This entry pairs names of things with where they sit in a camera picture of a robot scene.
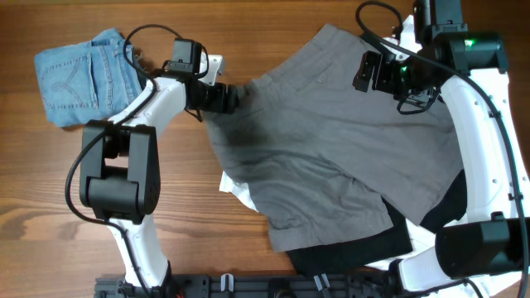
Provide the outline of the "grey shorts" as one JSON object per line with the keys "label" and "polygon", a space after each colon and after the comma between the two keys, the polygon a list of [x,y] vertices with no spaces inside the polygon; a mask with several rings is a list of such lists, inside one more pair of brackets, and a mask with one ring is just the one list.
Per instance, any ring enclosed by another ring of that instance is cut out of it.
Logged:
{"label": "grey shorts", "polygon": [[224,172],[245,184],[277,252],[419,224],[463,168],[447,107],[401,115],[353,79],[369,45],[327,24],[296,54],[238,88],[231,114],[207,113]]}

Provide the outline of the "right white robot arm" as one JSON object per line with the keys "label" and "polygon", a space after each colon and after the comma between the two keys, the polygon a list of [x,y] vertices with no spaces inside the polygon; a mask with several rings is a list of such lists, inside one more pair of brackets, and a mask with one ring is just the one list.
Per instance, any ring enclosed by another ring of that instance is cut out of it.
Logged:
{"label": "right white robot arm", "polygon": [[445,227],[432,248],[395,261],[388,292],[427,296],[476,276],[519,272],[529,278],[529,178],[508,102],[508,58],[497,33],[473,32],[457,1],[417,1],[413,28],[387,41],[370,30],[372,46],[354,77],[359,91],[391,94],[413,114],[443,101],[455,126],[465,169],[466,222]]}

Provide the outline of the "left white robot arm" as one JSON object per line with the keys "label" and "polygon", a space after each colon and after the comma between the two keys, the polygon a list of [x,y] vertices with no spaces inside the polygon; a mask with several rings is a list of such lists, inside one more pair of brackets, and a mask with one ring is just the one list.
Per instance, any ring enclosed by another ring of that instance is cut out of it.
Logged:
{"label": "left white robot arm", "polygon": [[183,112],[233,111],[231,85],[217,82],[224,57],[168,60],[122,112],[92,120],[71,170],[79,172],[79,200],[94,213],[89,221],[112,233],[125,273],[100,278],[94,293],[117,297],[177,297],[181,285],[161,249],[154,210],[161,195],[158,140]]}

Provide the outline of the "black garment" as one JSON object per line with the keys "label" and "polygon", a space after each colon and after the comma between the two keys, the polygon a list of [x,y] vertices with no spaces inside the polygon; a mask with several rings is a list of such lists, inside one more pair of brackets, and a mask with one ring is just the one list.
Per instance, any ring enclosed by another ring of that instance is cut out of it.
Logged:
{"label": "black garment", "polygon": [[435,234],[454,221],[462,219],[467,208],[465,172],[461,171],[448,191],[421,223],[416,226],[390,203],[385,204],[393,226],[379,234],[360,240],[287,252],[297,273],[314,276],[321,273],[341,274],[359,267],[384,270],[397,258],[407,258],[434,245]]}

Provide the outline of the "folded blue denim shorts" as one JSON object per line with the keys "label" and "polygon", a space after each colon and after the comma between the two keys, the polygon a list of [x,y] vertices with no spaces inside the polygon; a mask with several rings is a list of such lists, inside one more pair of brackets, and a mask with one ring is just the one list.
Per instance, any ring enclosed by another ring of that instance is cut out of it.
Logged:
{"label": "folded blue denim shorts", "polygon": [[115,28],[90,41],[35,55],[34,65],[47,120],[57,127],[83,125],[121,113],[142,92],[146,79],[135,49]]}

